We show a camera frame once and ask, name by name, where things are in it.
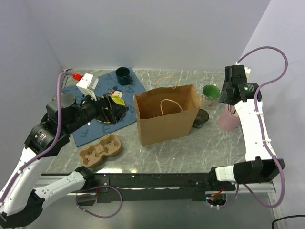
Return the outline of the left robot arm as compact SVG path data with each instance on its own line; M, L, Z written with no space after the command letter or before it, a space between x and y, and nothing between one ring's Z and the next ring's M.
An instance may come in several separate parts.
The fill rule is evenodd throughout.
M31 224L49 204L66 194L91 191L95 175L85 167L78 167L63 179L44 187L34 186L69 143L73 132L94 119L116 124L129 110L127 106L117 104L109 94L97 99L87 95L77 104L71 93L60 94L46 109L41 122L28 135L14 173L0 193L0 225L4 229Z

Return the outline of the brown paper bag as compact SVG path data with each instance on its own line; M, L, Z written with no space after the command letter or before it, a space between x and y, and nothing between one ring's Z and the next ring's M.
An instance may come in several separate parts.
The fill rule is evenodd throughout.
M134 96L138 136L142 146L185 137L201 107L192 84L155 87Z

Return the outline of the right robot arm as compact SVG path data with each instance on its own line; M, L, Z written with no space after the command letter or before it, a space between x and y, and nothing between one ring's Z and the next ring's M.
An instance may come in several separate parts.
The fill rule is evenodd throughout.
M225 184L253 184L272 181L278 174L271 140L264 129L263 101L257 83L248 83L243 65L225 68L221 103L232 105L238 114L245 142L245 161L232 166L213 167L208 184L219 190Z

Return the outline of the cardboard cup carrier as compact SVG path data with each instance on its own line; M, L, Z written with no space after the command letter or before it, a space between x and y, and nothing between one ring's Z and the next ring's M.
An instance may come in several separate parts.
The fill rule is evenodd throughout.
M104 157L114 156L122 150L122 144L116 134L107 134L95 145L83 147L79 154L82 166L92 168L101 163Z

